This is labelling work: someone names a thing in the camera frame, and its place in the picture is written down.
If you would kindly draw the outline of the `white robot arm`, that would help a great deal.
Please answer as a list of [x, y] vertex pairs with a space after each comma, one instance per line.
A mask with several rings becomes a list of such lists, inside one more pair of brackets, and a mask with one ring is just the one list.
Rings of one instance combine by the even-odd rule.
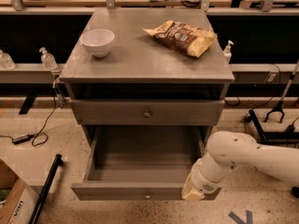
[[206, 153], [192, 166], [181, 197], [200, 201], [214, 194], [223, 178], [247, 166], [299, 186], [299, 149], [262, 145], [246, 133], [215, 132], [207, 140]]

